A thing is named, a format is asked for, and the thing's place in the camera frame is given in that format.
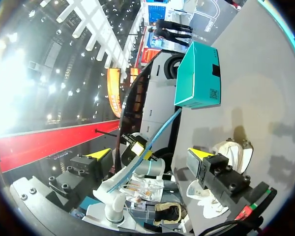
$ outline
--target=qr code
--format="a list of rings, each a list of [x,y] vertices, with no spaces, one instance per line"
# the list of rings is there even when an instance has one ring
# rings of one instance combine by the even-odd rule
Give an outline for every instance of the qr code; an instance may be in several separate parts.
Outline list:
[[[210,98],[218,100],[218,91],[210,88]]]

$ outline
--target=red stripe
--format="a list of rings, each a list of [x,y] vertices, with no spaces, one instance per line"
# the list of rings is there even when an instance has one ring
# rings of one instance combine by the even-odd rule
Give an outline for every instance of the red stripe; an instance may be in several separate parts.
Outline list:
[[[114,120],[0,138],[1,171],[12,170],[103,135],[95,133],[95,129],[109,133],[118,129],[118,125],[119,120]]]
[[[144,27],[144,31],[143,31],[143,35],[142,35],[142,38],[141,38],[140,47],[139,47],[139,50],[138,50],[138,55],[137,55],[137,59],[136,59],[136,63],[134,65],[134,68],[138,68],[138,65],[139,65],[139,58],[140,58],[141,50],[143,48],[143,39],[144,39],[144,36],[146,34],[146,31],[147,31],[147,28]]]

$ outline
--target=black cable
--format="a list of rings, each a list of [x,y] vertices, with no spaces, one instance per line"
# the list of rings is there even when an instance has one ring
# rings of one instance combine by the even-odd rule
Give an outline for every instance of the black cable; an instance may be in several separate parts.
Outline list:
[[[262,232],[262,230],[259,227],[256,227],[254,224],[251,224],[249,222],[242,221],[242,220],[230,220],[204,230],[199,236],[205,236],[207,233],[210,233],[213,230],[217,230],[223,226],[234,225],[234,224],[242,224],[248,228],[256,230],[258,233]]]

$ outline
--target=blue cable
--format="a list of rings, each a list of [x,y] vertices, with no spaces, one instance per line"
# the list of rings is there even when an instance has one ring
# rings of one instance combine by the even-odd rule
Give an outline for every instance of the blue cable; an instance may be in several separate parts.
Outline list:
[[[126,181],[127,178],[132,175],[133,171],[140,165],[143,160],[143,157],[147,154],[147,152],[151,149],[153,143],[158,139],[158,137],[163,133],[163,131],[167,128],[167,126],[174,121],[174,119],[180,114],[181,108],[179,108],[166,122],[163,126],[159,129],[156,133],[152,141],[148,144],[144,152],[141,154],[140,158],[138,159],[137,163],[129,170],[129,172],[118,182],[114,187],[108,190],[108,193],[113,192],[115,189],[119,188],[122,183]]]

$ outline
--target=person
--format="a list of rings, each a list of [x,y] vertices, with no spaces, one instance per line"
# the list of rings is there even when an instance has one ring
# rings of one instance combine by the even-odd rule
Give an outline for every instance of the person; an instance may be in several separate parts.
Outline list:
[[[160,29],[160,28],[156,28],[156,29],[149,28],[148,31],[150,33],[154,33],[154,35],[156,37],[163,38],[163,39],[172,41],[174,43],[178,43],[178,44],[180,44],[182,46],[185,46],[185,47],[189,46],[189,44],[187,42],[184,42],[184,41],[181,41],[181,40],[177,39],[177,38],[191,38],[191,35],[189,35],[189,34],[173,33],[173,32],[168,31],[165,28],[162,28],[162,29]]]
[[[233,8],[235,8],[237,11],[241,10],[241,6],[239,6],[239,4],[237,4],[236,2],[234,2],[233,0],[224,0],[225,2],[227,2],[228,4],[230,4]]]
[[[171,21],[165,21],[162,19],[158,19],[156,21],[156,23],[154,23],[154,25],[156,26],[156,28],[158,29],[168,29],[168,30],[177,30],[177,31],[184,31],[187,33],[192,33],[192,27],[190,26],[186,26],[183,24],[179,24],[176,22],[171,22]]]

